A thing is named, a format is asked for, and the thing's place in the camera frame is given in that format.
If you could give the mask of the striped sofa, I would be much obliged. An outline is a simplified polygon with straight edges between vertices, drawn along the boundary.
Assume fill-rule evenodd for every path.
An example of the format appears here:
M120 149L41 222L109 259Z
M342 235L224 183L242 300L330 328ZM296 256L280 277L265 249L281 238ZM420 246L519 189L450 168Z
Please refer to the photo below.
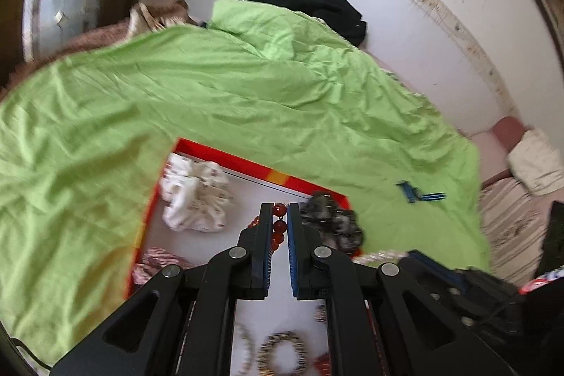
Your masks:
M540 275L552 204L563 201L563 188L532 195L509 169L509 152L532 129L536 128L506 116L470 137L480 158L479 211L490 246L489 266L495 276L518 287Z

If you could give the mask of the white patterned pillow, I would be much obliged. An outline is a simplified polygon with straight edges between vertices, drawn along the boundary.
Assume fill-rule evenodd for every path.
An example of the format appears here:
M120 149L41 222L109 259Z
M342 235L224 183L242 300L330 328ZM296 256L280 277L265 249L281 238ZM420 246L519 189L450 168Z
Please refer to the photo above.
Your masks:
M526 131L508 154L509 169L532 195L545 196L563 188L559 149L541 130Z

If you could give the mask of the brown patterned blanket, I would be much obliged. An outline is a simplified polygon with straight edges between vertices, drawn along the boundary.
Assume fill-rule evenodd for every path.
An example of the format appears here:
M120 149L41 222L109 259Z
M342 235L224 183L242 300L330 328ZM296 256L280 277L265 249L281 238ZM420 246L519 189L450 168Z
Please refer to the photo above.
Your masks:
M11 90L35 72L65 56L109 47L144 33L161 31L167 27L181 24L198 25L189 16L188 3L184 0L174 0L159 5L135 4L129 11L128 18L116 24L86 31L72 39L56 53L18 65L8 76L8 83L1 88L1 99L5 99Z

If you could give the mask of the red plaid scrunchie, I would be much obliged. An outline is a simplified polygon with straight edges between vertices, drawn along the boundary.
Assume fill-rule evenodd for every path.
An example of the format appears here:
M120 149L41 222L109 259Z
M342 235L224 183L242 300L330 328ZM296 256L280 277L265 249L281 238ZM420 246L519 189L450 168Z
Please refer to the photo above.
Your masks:
M182 269L193 267L186 259L166 251L164 248L151 247L141 256L141 261L134 264L132 280L134 285L141 286L150 281L164 267L176 264Z

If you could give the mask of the red polka dot scrunchie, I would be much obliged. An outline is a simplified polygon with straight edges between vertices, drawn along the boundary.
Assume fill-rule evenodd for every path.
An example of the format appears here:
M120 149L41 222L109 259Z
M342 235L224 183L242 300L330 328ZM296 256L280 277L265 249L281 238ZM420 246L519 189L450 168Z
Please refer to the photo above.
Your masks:
M328 352L318 356L314 360L314 368L319 376L331 376L331 361Z

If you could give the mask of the black garment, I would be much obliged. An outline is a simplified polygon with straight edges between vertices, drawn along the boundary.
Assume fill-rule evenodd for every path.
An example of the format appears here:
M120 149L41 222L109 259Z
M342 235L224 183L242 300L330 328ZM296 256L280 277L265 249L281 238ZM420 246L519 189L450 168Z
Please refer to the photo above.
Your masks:
M367 23L347 0L246 0L298 11L318 18L352 45L365 40Z

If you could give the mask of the red tray box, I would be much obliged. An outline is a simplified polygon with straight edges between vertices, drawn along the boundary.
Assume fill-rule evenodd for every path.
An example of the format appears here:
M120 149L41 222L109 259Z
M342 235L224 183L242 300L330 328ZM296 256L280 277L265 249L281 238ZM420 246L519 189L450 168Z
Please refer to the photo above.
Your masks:
M272 171L203 144L181 138L168 155L154 188L135 243L139 263L144 240L158 204L164 216L189 221L193 231L217 233L227 224L233 174L271 181ZM163 328L172 332L180 375L226 375L231 365L231 341L236 302L263 301L270 288L274 229L287 224L290 280L294 298L323 299L329 313L330 363L334 375L380 375L382 361L364 289L378 270L354 263L346 254L322 244L319 233L301 221L293 202L279 216L274 204L261 205L258 223L240 233L238 243L202 266L178 266L172 284L173 314Z

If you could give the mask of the dark floral scrunchie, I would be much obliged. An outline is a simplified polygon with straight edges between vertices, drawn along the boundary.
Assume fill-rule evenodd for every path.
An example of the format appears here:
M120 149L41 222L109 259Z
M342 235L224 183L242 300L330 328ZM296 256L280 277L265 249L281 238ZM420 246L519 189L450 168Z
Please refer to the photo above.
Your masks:
M304 225L317 230L324 245L347 256L355 256L364 241L354 211L341 207L325 192L316 192L300 205Z

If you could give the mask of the green bed sheet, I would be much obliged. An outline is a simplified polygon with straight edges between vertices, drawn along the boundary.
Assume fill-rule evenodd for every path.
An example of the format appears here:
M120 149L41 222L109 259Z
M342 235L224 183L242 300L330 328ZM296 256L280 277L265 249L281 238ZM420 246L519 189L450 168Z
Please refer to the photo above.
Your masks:
M314 18L218 0L73 54L1 103L1 320L55 363L123 301L145 206L184 137L346 196L369 252L489 268L475 145ZM408 181L443 201L410 204Z

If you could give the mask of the white cherry scrunchie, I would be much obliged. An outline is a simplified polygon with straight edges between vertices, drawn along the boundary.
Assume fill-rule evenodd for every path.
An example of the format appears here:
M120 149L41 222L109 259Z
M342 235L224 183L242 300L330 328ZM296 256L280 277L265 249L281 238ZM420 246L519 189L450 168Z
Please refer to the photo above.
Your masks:
M227 185L227 174L216 162L169 154L159 180L164 224L176 232L223 231L232 201Z

